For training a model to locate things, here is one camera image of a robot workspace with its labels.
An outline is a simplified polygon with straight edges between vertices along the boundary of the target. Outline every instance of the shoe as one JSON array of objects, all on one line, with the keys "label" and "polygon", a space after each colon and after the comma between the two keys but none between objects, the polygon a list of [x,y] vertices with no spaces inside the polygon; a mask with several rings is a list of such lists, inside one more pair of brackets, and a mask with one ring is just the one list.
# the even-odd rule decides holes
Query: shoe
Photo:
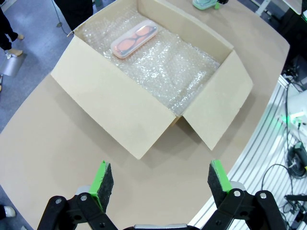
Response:
[{"label": "shoe", "polygon": [[18,34],[18,37],[17,37],[18,40],[23,40],[24,39],[24,36],[22,34]]},{"label": "shoe", "polygon": [[15,210],[12,207],[10,207],[10,206],[4,206],[4,211],[5,211],[6,217],[14,217],[14,216],[16,216]]},{"label": "shoe", "polygon": [[10,54],[14,54],[15,56],[20,56],[23,53],[23,51],[19,49],[9,49],[8,52]]}]

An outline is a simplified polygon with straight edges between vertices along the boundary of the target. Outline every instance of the open cardboard box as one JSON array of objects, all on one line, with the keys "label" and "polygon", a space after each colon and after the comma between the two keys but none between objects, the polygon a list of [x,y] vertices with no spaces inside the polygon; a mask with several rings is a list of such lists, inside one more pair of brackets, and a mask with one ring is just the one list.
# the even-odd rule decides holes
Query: open cardboard box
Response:
[{"label": "open cardboard box", "polygon": [[221,66],[183,113],[212,150],[237,115],[253,83],[233,46],[164,0],[116,0],[76,28],[51,75],[118,143],[140,159],[176,117],[149,92],[83,40],[80,27],[135,4],[139,13],[207,52]]}]

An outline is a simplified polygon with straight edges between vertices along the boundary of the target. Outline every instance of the black cable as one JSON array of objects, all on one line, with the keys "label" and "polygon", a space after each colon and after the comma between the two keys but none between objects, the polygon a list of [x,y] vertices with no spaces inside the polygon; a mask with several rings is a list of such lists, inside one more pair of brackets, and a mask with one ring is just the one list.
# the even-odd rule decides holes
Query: black cable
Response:
[{"label": "black cable", "polygon": [[274,166],[276,166],[276,165],[277,165],[277,166],[281,166],[281,167],[283,167],[284,169],[287,170],[287,172],[288,172],[288,174],[289,174],[290,183],[291,183],[291,193],[293,194],[293,182],[292,182],[292,177],[291,177],[291,175],[290,175],[290,173],[289,173],[288,168],[287,168],[286,166],[282,165],[282,164],[273,164],[273,165],[271,165],[271,166],[267,169],[267,171],[264,173],[263,178],[262,178],[261,190],[263,190],[264,178],[265,178],[266,174],[268,173],[268,171],[269,171],[272,167],[274,167]]},{"label": "black cable", "polygon": [[68,33],[66,33],[65,30],[64,30],[64,28],[63,28],[63,24],[62,24],[62,22],[61,22],[61,20],[60,20],[60,18],[59,18],[59,14],[58,14],[56,5],[54,4],[53,0],[51,0],[51,1],[52,1],[52,5],[53,5],[53,7],[54,7],[54,10],[56,11],[56,14],[57,14],[57,17],[58,17],[58,20],[59,20],[59,25],[60,25],[60,27],[61,27],[63,33],[66,34],[66,35],[68,35]]},{"label": "black cable", "polygon": [[300,159],[295,153],[295,148],[289,149],[287,154],[287,166],[290,175],[296,179],[303,179],[307,177],[306,169]]},{"label": "black cable", "polygon": [[287,224],[287,226],[289,227],[289,229],[291,229],[291,226],[290,226],[290,224],[289,224],[289,222],[288,222],[288,220],[287,220],[286,215],[285,215],[284,213],[282,213],[282,212],[280,212],[280,213],[281,213],[282,217],[284,218],[284,221],[286,222],[286,224]]}]

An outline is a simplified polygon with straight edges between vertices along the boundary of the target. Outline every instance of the table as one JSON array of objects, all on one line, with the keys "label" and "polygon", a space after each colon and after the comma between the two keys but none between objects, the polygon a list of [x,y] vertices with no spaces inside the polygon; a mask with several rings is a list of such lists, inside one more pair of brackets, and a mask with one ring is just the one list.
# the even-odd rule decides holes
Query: table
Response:
[{"label": "table", "polygon": [[79,186],[91,184],[101,160],[111,162],[115,184],[107,214],[119,229],[135,223],[187,223],[211,196],[210,161],[220,159],[228,172],[244,149],[289,45],[238,1],[205,11],[190,0],[169,2],[234,45],[254,82],[250,96],[213,151],[180,119],[136,160],[47,76],[0,134],[0,183],[33,228],[49,198],[71,198]]}]

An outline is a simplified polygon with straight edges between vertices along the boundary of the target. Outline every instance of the box flap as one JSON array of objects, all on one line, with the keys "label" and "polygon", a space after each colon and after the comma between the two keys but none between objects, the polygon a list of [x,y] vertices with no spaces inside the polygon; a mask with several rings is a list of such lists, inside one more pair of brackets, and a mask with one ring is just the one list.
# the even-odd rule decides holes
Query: box flap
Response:
[{"label": "box flap", "polygon": [[226,58],[183,116],[213,150],[253,87],[235,51]]},{"label": "box flap", "polygon": [[59,85],[140,159],[176,116],[78,37],[51,72]]}]

